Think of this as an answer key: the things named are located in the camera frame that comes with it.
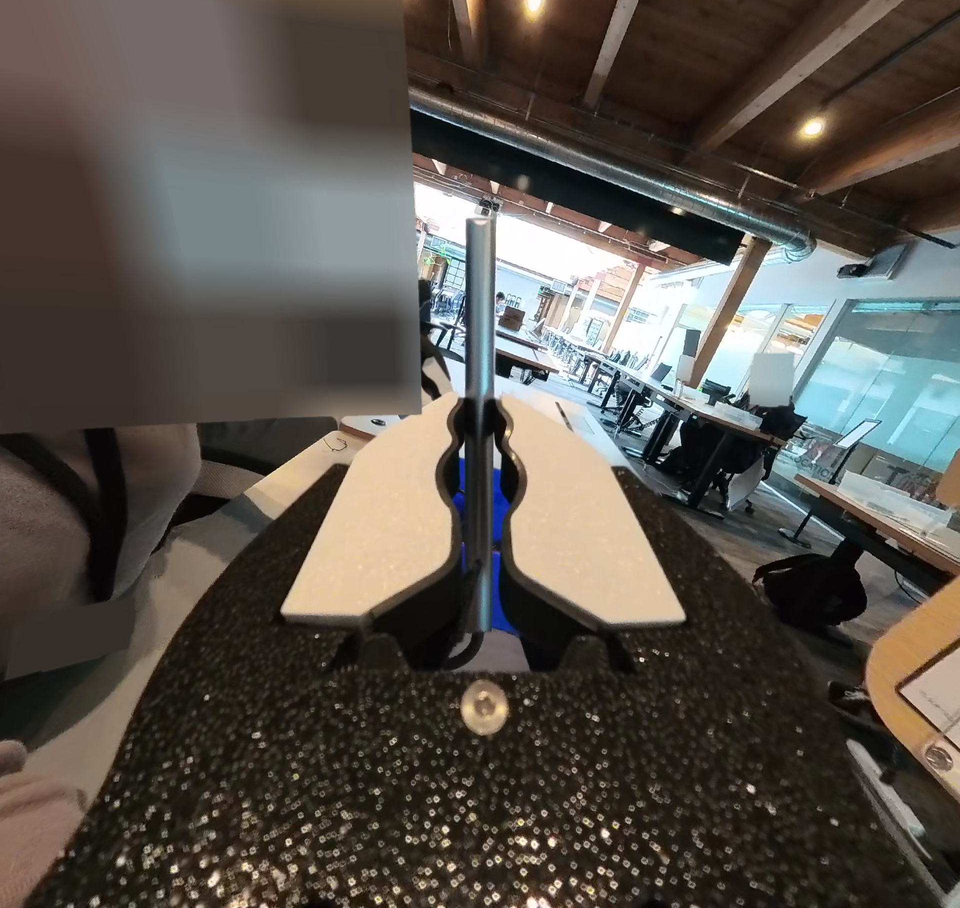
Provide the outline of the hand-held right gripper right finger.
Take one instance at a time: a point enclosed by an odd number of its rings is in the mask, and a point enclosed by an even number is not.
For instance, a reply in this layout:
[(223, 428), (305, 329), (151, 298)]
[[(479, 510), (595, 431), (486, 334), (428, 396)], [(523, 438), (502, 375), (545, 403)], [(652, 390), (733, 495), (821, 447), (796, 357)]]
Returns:
[(687, 618), (621, 481), (637, 478), (586, 409), (498, 400), (499, 597), (516, 630), (634, 630)]

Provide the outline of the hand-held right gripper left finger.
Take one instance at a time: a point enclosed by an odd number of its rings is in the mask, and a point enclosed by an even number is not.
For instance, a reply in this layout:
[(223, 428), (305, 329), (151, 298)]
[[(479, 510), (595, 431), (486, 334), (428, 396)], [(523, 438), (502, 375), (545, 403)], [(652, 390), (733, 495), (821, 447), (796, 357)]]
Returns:
[(454, 392), (386, 428), (353, 459), (280, 614), (306, 626), (461, 626)]

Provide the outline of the blue plastic bin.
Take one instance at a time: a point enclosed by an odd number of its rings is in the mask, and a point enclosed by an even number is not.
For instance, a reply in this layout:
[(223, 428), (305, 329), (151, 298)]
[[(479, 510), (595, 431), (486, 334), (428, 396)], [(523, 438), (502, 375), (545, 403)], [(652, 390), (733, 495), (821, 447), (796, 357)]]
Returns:
[[(464, 520), (465, 512), (465, 492), (464, 485), (466, 481), (466, 462), (463, 457), (459, 458), (459, 487), (453, 496), (453, 504), (458, 512), (461, 522)], [(520, 638), (520, 632), (513, 625), (512, 621), (505, 613), (500, 597), (500, 574), (501, 574), (501, 539), (503, 523), (510, 508), (510, 502), (507, 499), (501, 483), (501, 471), (495, 467), (492, 471), (493, 501), (492, 501), (492, 571), (491, 571), (491, 622), (492, 629), (506, 632), (516, 638)]]

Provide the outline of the grey usb hub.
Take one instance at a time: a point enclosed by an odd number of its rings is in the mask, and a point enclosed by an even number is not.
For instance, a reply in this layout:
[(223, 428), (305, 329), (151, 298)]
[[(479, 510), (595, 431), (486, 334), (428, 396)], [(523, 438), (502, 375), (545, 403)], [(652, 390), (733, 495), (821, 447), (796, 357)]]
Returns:
[(494, 429), (496, 220), (470, 218), (465, 231), (466, 353), (463, 394), (464, 560), (472, 576), (466, 625), (492, 627), (494, 555)]

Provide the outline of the black office chair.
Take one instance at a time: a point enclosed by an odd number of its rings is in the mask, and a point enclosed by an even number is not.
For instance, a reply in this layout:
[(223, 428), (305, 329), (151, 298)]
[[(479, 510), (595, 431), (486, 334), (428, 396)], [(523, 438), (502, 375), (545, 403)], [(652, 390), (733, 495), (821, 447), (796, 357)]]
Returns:
[(685, 506), (697, 507), (721, 475), (731, 477), (747, 472), (760, 459), (764, 446), (754, 438), (726, 432), (718, 423), (691, 416), (679, 428), (679, 445), (656, 467), (679, 482), (681, 494), (674, 495)]

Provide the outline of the row of office desks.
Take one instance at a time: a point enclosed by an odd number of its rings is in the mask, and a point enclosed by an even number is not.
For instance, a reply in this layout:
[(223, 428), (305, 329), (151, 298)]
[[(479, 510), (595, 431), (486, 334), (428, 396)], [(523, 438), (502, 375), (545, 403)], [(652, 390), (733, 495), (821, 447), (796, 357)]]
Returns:
[[(574, 364), (567, 369), (544, 345), (496, 327), (494, 361), (495, 373), (510, 383), (533, 386), (551, 394), (554, 401), (564, 399), (580, 405), (599, 423), (603, 439), (615, 441), (622, 434), (640, 437), (647, 433), (645, 442), (637, 441), (623, 451), (642, 466), (659, 470), (657, 463), (678, 447), (680, 427), (693, 415), (718, 423), (726, 432), (754, 438), (764, 447), (776, 443), (760, 431), (762, 418), (748, 410), (728, 405), (700, 390), (667, 386), (663, 379), (649, 372), (623, 366), (581, 346), (573, 347)], [(696, 492), (697, 507), (687, 507), (716, 518), (738, 507), (752, 514), (751, 498), (764, 482), (763, 474), (761, 457), (743, 474), (719, 476), (706, 494)], [(678, 494), (680, 487), (667, 491), (666, 496), (685, 506), (674, 499)]]

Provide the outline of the black backpack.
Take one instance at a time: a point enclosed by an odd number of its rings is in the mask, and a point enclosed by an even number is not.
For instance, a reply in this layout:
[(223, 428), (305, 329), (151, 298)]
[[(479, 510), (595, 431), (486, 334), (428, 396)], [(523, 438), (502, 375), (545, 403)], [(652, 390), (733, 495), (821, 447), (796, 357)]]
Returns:
[(751, 585), (784, 624), (809, 633), (846, 624), (869, 603), (856, 559), (841, 549), (768, 562), (755, 569)]

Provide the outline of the wooden office desk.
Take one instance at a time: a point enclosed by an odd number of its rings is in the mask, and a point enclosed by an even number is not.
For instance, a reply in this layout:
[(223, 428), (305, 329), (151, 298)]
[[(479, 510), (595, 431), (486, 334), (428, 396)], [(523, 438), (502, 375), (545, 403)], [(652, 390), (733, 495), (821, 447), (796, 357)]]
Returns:
[(958, 576), (959, 561), (945, 548), (840, 493), (837, 485), (800, 474), (794, 482), (813, 498), (811, 518), (840, 537), (833, 552), (839, 559), (854, 564), (863, 554), (870, 554), (927, 595)]

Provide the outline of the instruction board with white stand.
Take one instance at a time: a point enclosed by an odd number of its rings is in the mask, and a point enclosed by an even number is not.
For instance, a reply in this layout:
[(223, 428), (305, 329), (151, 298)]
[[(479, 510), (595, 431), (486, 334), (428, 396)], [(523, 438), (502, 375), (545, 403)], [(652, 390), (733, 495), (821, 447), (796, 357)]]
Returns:
[(887, 630), (872, 646), (865, 668), (870, 701), (893, 738), (932, 772), (923, 750), (935, 725), (900, 695), (899, 687), (958, 644), (959, 581), (955, 578)]

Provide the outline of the person's torso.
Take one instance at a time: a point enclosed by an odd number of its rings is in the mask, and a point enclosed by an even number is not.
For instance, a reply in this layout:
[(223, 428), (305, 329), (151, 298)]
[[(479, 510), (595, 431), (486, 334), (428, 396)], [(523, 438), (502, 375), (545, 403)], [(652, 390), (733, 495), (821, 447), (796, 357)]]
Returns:
[(193, 423), (2, 440), (2, 634), (139, 577), (201, 469)]

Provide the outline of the black hanging ceiling panel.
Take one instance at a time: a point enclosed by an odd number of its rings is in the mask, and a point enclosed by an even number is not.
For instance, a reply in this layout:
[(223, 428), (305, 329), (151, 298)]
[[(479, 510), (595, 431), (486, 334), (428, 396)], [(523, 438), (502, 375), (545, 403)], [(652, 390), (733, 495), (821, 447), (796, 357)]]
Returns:
[(416, 154), (650, 241), (666, 242), (727, 265), (745, 237), (742, 230), (698, 215), (676, 213), (664, 202), (416, 110), (410, 112), (410, 123)]

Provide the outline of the silver ceiling duct pipe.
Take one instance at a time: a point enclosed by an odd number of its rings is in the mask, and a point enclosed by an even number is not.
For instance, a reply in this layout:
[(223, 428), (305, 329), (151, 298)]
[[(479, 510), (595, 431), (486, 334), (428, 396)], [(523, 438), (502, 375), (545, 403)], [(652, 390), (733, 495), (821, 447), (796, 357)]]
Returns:
[(448, 97), (435, 87), (412, 85), (409, 99), (411, 111), (664, 202), (676, 213), (708, 218), (795, 254), (815, 248), (810, 231), (783, 214), (738, 201), (720, 189), (697, 187), (680, 175), (664, 172), (649, 163), (620, 158), (597, 144), (581, 142), (542, 123), (521, 122), (508, 114)]

